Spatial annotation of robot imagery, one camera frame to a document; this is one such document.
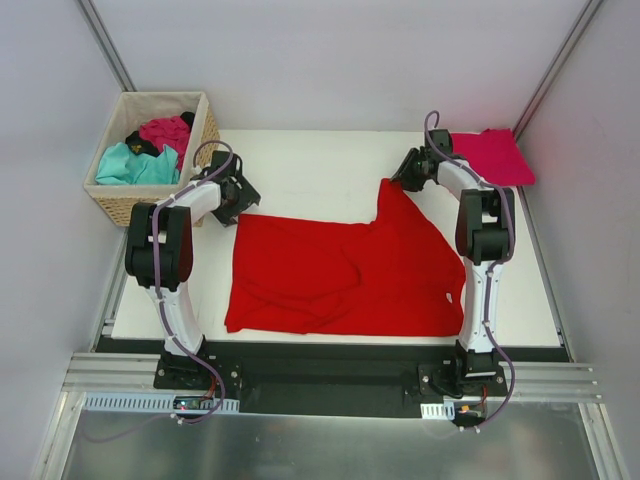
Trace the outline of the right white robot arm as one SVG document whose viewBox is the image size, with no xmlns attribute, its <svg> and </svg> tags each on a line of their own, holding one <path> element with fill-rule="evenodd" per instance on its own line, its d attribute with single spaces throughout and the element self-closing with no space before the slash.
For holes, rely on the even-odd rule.
<svg viewBox="0 0 640 480">
<path fill-rule="evenodd" d="M 425 145 L 409 150 L 392 181 L 409 192 L 432 181 L 459 202 L 455 247 L 466 272 L 463 324 L 452 360 L 429 375 L 429 384 L 452 397 L 473 394 L 503 374 L 495 330 L 501 274 L 515 247 L 513 191 L 490 183 L 454 154 L 446 129 L 426 131 Z"/>
</svg>

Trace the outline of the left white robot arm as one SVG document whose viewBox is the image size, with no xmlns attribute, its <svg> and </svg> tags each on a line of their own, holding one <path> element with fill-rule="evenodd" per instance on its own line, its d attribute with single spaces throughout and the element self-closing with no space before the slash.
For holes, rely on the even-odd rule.
<svg viewBox="0 0 640 480">
<path fill-rule="evenodd" d="M 243 161 L 232 151 L 215 151 L 210 163 L 178 192 L 131 210 L 125 270 L 154 304 L 164 333 L 164 351 L 184 357 L 176 375 L 188 388 L 204 387 L 210 363 L 198 356 L 205 336 L 197 325 L 188 280 L 194 265 L 193 227 L 205 216 L 222 226 L 238 224 L 261 196 L 246 179 Z"/>
</svg>

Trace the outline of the red t shirt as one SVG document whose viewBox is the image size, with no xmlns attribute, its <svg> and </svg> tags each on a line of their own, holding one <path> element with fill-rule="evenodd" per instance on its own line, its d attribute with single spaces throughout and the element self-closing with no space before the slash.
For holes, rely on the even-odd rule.
<svg viewBox="0 0 640 480">
<path fill-rule="evenodd" d="M 243 215 L 228 332 L 448 337 L 463 323 L 465 270 L 401 186 L 380 183 L 370 223 Z"/>
</svg>

